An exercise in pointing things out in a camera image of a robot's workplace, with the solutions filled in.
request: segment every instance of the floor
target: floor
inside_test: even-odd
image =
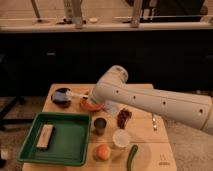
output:
[[[10,101],[0,98],[0,108]],[[8,118],[33,118],[42,111],[45,97],[25,97],[25,105],[17,104],[7,115]],[[165,126],[176,160],[178,171],[211,171],[213,168],[213,136],[165,118]],[[30,124],[7,126],[0,132],[1,148],[9,151],[9,159],[0,171],[21,171],[17,161],[20,147],[27,135]]]

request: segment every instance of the wooden table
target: wooden table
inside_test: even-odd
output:
[[[152,88],[151,84],[133,84],[141,88]],[[74,92],[85,93],[92,89],[92,84],[53,84],[47,96],[43,112],[62,113],[88,113],[81,109],[80,99],[75,98],[68,108],[60,108],[51,102],[52,93],[58,88],[70,88]],[[126,171],[126,161],[129,150],[133,144],[139,146],[138,152],[132,163],[132,171],[174,171],[177,170],[164,122],[159,116],[155,116],[157,131],[153,128],[152,114],[127,105],[119,104],[119,110],[127,108],[132,112],[132,118],[128,121],[126,130],[131,136],[131,144],[125,150],[113,148],[112,134],[117,129],[116,117],[104,111],[90,113],[92,121],[97,117],[107,119],[107,128],[103,136],[97,136],[92,122],[90,140],[88,145],[86,163],[82,167],[71,167],[49,164],[24,163],[23,171]],[[93,157],[95,148],[107,143],[112,147],[112,155],[108,161],[97,161]]]

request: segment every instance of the small bowl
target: small bowl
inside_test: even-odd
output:
[[[86,111],[89,111],[89,112],[98,112],[98,111],[100,111],[104,108],[104,104],[92,105],[92,104],[87,102],[86,98],[81,98],[80,106],[83,109],[85,109]]]

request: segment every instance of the metal rod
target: metal rod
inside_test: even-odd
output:
[[[38,21],[39,23],[42,22],[41,16],[40,16],[40,13],[39,13],[39,10],[38,10],[38,7],[37,7],[37,5],[36,5],[35,0],[31,0],[31,3],[32,3],[32,6],[33,6],[33,10],[34,10],[34,12],[35,12],[35,15],[36,15],[36,17],[37,17],[37,21]]]
[[[138,28],[140,24],[143,0],[135,0],[132,11],[131,27]]]

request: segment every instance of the green cucumber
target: green cucumber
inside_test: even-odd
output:
[[[129,152],[129,156],[127,159],[127,171],[131,171],[132,160],[137,151],[138,151],[138,146],[134,144]]]

